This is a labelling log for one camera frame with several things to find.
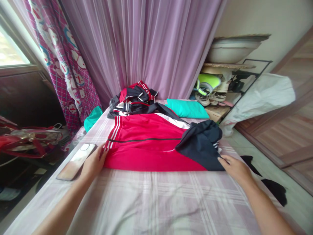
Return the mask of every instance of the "window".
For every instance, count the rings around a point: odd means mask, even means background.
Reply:
[[[12,38],[0,26],[0,67],[30,64]]]

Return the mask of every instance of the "white basin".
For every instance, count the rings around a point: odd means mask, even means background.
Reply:
[[[261,45],[260,42],[213,43],[206,61],[218,64],[235,64]]]

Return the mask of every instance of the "sheer curtain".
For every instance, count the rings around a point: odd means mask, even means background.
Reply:
[[[66,0],[101,103],[143,80],[159,99],[186,99],[226,0]]]

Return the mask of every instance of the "pink checkered sheet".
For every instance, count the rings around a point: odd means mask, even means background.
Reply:
[[[31,234],[71,187],[57,180],[84,143],[102,144],[114,126],[108,109],[69,154],[5,235]],[[189,119],[201,122],[204,119]],[[222,139],[221,154],[239,155]],[[257,179],[298,234],[305,232]],[[80,204],[68,234],[261,234],[241,187],[214,171],[136,172],[104,169]]]

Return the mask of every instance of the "teal cloth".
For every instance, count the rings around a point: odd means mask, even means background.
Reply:
[[[102,114],[103,111],[100,106],[97,106],[93,109],[93,111],[91,111],[91,114],[84,121],[84,127],[86,132],[88,132],[92,128],[92,126],[98,121]]]
[[[167,99],[167,107],[180,118],[209,118],[204,107],[195,101]]]

